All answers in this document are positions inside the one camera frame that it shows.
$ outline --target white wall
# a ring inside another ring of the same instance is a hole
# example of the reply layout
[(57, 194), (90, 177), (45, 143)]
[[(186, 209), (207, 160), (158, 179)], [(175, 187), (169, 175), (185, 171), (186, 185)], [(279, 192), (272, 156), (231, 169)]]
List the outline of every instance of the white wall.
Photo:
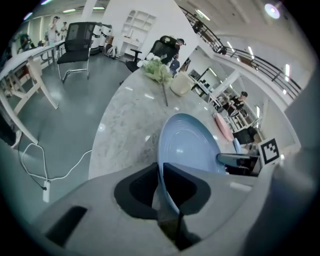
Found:
[[(206, 71), (207, 68), (212, 65), (212, 60), (205, 55), (205, 52), (201, 48), (197, 49), (195, 49), (189, 56), (191, 62), (188, 67), (187, 74), (190, 74), (192, 70), (195, 70), (198, 74), (201, 75)], [(206, 82), (211, 86), (218, 84), (218, 80), (210, 70), (201, 78), (201, 80), (203, 79), (205, 79)]]
[(288, 123), (289, 121), (285, 114), (280, 111), (273, 101), (269, 101), (261, 131), (266, 139), (275, 138), (280, 150), (296, 143)]
[(110, 0), (103, 15), (102, 23), (112, 25), (114, 36), (121, 36), (121, 30), (131, 10), (138, 10), (156, 17), (143, 45), (139, 48), (143, 59), (151, 50), (154, 42), (161, 36), (183, 38), (186, 45), (179, 51), (182, 64), (198, 46), (198, 38), (187, 18), (174, 0)]

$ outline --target white ceiling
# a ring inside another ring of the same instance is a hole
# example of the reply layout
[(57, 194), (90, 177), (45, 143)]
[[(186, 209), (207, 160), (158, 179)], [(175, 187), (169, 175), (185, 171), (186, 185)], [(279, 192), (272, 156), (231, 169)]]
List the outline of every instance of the white ceiling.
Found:
[(272, 4), (273, 0), (175, 0), (175, 2), (192, 14), (196, 14), (196, 8), (201, 10), (210, 21), (197, 14), (198, 19), (212, 31), (232, 24), (247, 23), (254, 23), (257, 26), (265, 24), (281, 26), (291, 30), (291, 17), (285, 8), (279, 7), (281, 13), (279, 19), (266, 15), (264, 5)]
[[(248, 51), (254, 45), (257, 56), (268, 60), (278, 68), (285, 64), (295, 66), (296, 82), (305, 70), (312, 72), (317, 57), (308, 45), (294, 18), (280, 1), (274, 0), (175, 0), (192, 14), (196, 14), (209, 29), (227, 46)], [(278, 3), (279, 19), (269, 17), (266, 3)], [(201, 10), (210, 21), (200, 17)]]
[[(33, 10), (33, 17), (60, 14), (65, 10), (76, 9), (78, 11), (83, 10), (87, 0), (52, 0), (45, 5), (38, 5)], [(109, 0), (97, 0), (96, 7), (107, 7)]]

